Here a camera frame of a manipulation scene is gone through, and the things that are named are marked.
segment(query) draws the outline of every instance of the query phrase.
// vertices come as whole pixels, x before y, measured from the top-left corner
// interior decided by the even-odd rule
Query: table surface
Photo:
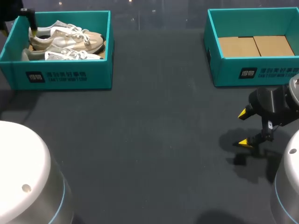
[[[294,1],[26,0],[37,11],[112,10],[110,91],[19,91],[1,119],[48,145],[87,224],[271,224],[271,183],[299,122],[267,158],[232,144],[260,131],[237,119],[254,88],[215,88],[203,46],[206,10]],[[247,161],[233,164],[234,158]]]

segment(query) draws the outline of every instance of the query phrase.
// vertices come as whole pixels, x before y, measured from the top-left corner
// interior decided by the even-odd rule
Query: teal cardboard box
[[[263,38],[275,38],[264,41]],[[247,41],[241,56],[225,56],[220,40]],[[204,43],[215,86],[286,84],[299,73],[299,10],[292,8],[209,9]],[[281,55],[269,51],[284,50]],[[242,56],[250,53],[253,56]]]
[[[0,55],[0,68],[14,90],[110,89],[114,37],[110,11],[38,12],[39,27],[57,20],[102,34],[106,39],[104,60],[21,61],[29,47],[29,23],[18,17]]]

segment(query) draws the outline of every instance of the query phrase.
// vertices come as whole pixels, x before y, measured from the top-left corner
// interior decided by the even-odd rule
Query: beige sneaker
[[[22,51],[22,61],[38,60],[100,60],[102,57],[95,54],[88,54],[86,51],[75,51],[70,48],[60,48],[51,44],[46,50],[29,50]]]
[[[61,21],[49,27],[39,27],[35,36],[29,28],[29,40],[35,50],[45,50],[54,44],[61,48],[98,54],[105,48],[103,35]]]

